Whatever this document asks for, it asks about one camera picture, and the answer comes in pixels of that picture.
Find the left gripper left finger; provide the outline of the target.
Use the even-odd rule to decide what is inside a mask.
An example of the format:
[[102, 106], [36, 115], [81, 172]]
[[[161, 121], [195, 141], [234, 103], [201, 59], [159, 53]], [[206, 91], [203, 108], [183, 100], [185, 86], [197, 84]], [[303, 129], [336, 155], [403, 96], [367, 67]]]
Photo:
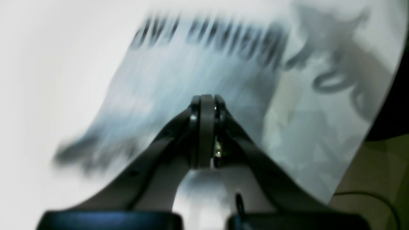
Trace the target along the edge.
[[38, 230], [181, 230], [172, 212], [181, 181], [213, 163], [213, 96], [194, 96], [149, 147], [85, 202], [47, 211]]

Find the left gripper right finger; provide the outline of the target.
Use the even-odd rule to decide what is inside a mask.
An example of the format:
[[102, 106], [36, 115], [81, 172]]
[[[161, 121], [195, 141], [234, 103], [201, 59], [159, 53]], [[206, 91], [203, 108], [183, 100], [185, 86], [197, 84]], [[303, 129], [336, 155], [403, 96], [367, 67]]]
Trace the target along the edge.
[[335, 211], [308, 195], [250, 139], [235, 121], [221, 96], [214, 97], [216, 128], [225, 147], [232, 151], [225, 158], [241, 160], [250, 168], [256, 184], [276, 211], [250, 212], [250, 201], [235, 196], [238, 213], [229, 217], [228, 230], [369, 230], [358, 214]]

